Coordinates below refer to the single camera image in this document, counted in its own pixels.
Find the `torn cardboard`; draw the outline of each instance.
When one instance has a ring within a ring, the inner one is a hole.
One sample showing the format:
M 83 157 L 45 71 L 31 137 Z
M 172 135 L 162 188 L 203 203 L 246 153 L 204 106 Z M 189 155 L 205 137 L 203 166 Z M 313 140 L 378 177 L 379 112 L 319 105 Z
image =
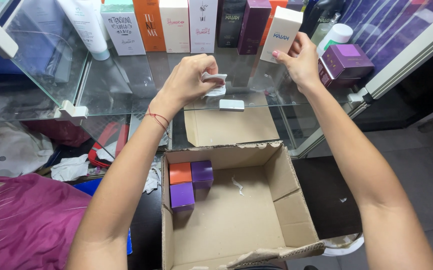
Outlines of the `torn cardboard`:
M 168 164 L 203 160 L 213 186 L 195 194 L 191 214 L 173 213 Z M 231 270 L 324 251 L 282 142 L 169 151 L 162 172 L 163 270 Z
M 204 109 L 205 100 L 197 100 L 185 107 L 185 128 L 188 141 L 196 147 L 247 142 L 269 141 L 280 138 L 263 93 L 243 95 L 244 112 Z

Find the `product box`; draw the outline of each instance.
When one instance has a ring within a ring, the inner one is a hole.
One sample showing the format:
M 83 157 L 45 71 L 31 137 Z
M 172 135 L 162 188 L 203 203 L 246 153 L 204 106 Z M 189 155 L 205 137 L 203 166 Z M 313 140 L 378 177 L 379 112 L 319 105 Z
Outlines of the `product box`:
M 168 165 L 199 161 L 212 162 L 213 186 L 195 190 L 195 208 L 182 217 L 171 210 Z M 281 141 L 166 152 L 162 204 L 163 270 L 234 269 L 324 251 Z
M 171 209 L 173 212 L 193 210 L 195 196 L 190 182 L 170 186 Z
M 219 48 L 237 47 L 246 2 L 246 0 L 223 1 L 219 32 L 216 34 Z
M 288 4 L 286 5 L 287 9 L 294 11 L 302 11 L 303 8 L 303 0 L 288 0 Z
M 125 4 L 102 4 L 101 17 L 118 55 L 146 54 L 130 0 Z
M 218 0 L 188 0 L 191 53 L 213 53 Z
M 270 4 L 272 5 L 272 11 L 270 12 L 270 15 L 268 16 L 265 30 L 263 31 L 263 36 L 261 37 L 260 45 L 265 44 L 266 37 L 268 36 L 268 32 L 270 31 L 270 26 L 272 25 L 273 16 L 275 15 L 275 12 L 276 12 L 276 7 L 285 8 L 286 4 L 288 3 L 288 0 L 269 0 L 269 1 L 270 1 Z
M 357 81 L 360 79 L 360 78 L 341 79 L 341 78 L 333 77 L 331 72 L 328 71 L 328 68 L 325 65 L 324 61 L 321 59 L 321 57 L 318 59 L 318 74 L 320 75 L 321 83 L 327 89 L 350 88 L 353 85 L 355 85 Z
M 169 169 L 170 185 L 191 182 L 191 165 L 189 162 L 170 164 Z
M 334 78 L 362 78 L 375 67 L 356 44 L 330 45 L 321 57 Z
M 192 162 L 191 181 L 194 189 L 210 188 L 213 184 L 212 162 L 209 160 Z
M 247 0 L 240 37 L 238 54 L 256 54 L 265 31 L 266 19 L 272 6 L 268 0 Z
M 290 50 L 302 22 L 302 12 L 276 7 L 275 16 L 260 59 L 277 63 L 272 53 L 276 50 L 287 53 Z
M 166 52 L 189 52 L 187 0 L 160 0 Z
M 158 0 L 133 0 L 133 5 L 145 50 L 166 51 Z

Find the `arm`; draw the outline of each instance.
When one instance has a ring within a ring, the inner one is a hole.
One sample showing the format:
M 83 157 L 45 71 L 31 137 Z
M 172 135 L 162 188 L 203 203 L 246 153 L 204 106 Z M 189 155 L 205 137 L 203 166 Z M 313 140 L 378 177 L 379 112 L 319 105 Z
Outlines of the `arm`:
M 274 52 L 307 98 L 358 205 L 370 269 L 433 269 L 433 251 L 384 157 L 321 84 L 316 46 L 298 33 L 288 56 Z
M 201 82 L 205 70 L 218 73 L 213 56 L 185 57 L 151 101 L 151 113 L 159 116 L 143 118 L 103 177 L 73 239 L 67 270 L 127 268 L 128 228 L 158 143 L 169 124 L 166 120 L 171 121 L 183 106 L 225 83 L 215 79 Z

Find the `purple box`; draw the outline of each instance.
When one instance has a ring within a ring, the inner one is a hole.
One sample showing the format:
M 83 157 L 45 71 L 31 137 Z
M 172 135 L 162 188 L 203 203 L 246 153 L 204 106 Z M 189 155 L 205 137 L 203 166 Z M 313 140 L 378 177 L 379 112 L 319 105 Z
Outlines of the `purple box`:
M 195 195 L 191 182 L 170 186 L 171 209 L 181 212 L 195 209 Z
M 210 188 L 213 184 L 213 168 L 211 161 L 191 163 L 191 181 L 193 188 Z
M 321 60 L 321 58 L 318 59 L 318 74 L 320 75 L 321 83 L 327 89 L 350 88 L 353 85 L 355 85 L 357 81 L 360 79 L 360 78 L 340 79 L 340 78 L 333 77 L 332 74 L 328 71 L 328 68 L 325 65 L 325 63 Z
M 289 10 L 294 10 L 300 12 L 303 8 L 303 0 L 288 0 L 286 8 Z
M 247 0 L 238 38 L 238 54 L 257 53 L 271 11 L 268 0 Z
M 334 78 L 362 78 L 375 67 L 356 44 L 330 45 L 322 55 Z

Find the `red string bracelet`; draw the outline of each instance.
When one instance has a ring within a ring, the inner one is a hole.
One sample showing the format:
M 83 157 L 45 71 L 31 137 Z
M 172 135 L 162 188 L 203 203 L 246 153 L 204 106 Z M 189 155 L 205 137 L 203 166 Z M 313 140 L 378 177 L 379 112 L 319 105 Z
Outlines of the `red string bracelet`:
M 159 115 L 159 114 L 152 113 L 152 112 L 150 111 L 150 106 L 149 106 L 149 105 L 148 105 L 148 113 L 145 114 L 145 115 L 143 115 L 143 117 L 145 117 L 145 116 L 147 116 L 147 115 L 150 115 L 151 117 L 153 117 L 153 118 L 158 122 L 158 124 L 160 124 L 160 126 L 163 127 L 163 129 L 165 130 L 166 135 L 168 136 L 168 139 L 171 140 L 172 138 L 170 137 L 170 134 L 169 134 L 168 130 L 167 130 L 167 129 L 165 128 L 165 126 L 160 122 L 160 120 L 158 120 L 158 118 L 156 118 L 156 117 L 159 116 L 159 117 L 163 118 L 163 119 L 168 123 L 168 126 L 170 125 L 170 122 L 169 122 L 168 120 L 166 120 L 165 117 L 163 117 L 163 116 L 161 116 L 161 115 Z

